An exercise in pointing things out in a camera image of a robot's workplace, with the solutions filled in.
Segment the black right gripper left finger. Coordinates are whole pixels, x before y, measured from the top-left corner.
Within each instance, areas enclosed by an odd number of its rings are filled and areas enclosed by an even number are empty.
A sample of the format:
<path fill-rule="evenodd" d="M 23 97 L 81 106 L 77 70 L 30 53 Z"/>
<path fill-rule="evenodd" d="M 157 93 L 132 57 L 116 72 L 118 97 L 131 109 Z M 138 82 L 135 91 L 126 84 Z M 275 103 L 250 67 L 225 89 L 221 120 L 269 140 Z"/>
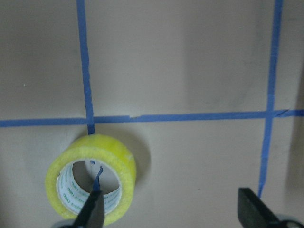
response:
<path fill-rule="evenodd" d="M 101 190 L 92 191 L 74 221 L 73 228 L 102 228 L 105 222 L 104 196 Z"/>

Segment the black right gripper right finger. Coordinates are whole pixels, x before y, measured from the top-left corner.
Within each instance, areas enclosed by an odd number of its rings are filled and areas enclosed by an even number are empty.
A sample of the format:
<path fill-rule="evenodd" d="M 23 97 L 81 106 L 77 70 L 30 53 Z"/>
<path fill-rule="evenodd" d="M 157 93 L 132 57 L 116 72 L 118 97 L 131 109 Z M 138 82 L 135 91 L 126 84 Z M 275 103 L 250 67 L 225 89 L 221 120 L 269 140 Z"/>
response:
<path fill-rule="evenodd" d="M 250 189 L 239 188 L 237 218 L 244 228 L 302 228 L 294 219 L 279 219 Z"/>

